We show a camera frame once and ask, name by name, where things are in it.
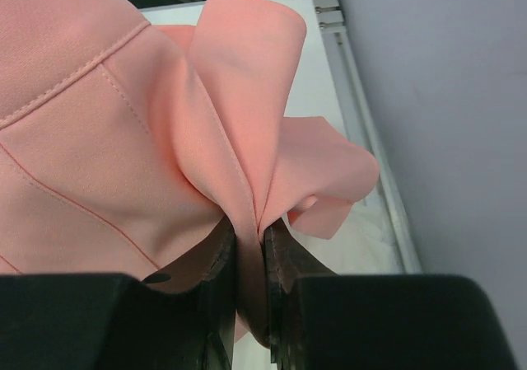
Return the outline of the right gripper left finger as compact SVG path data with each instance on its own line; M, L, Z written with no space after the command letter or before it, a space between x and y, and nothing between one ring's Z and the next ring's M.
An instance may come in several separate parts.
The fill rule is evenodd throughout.
M236 235L222 219L192 250L126 274L1 278L4 369L229 369Z

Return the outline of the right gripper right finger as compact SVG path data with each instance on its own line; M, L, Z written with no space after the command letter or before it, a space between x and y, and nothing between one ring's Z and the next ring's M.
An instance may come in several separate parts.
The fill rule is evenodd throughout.
M264 233L280 369L514 369L487 294L448 274L338 275L276 221Z

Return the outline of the pink skirt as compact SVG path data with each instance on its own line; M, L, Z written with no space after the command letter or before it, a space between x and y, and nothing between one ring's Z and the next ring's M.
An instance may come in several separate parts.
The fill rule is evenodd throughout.
M329 239L376 159L285 116L306 26L269 0L207 0L154 26L127 0L1 0L1 271L143 279L222 218L240 324L268 344L264 231Z

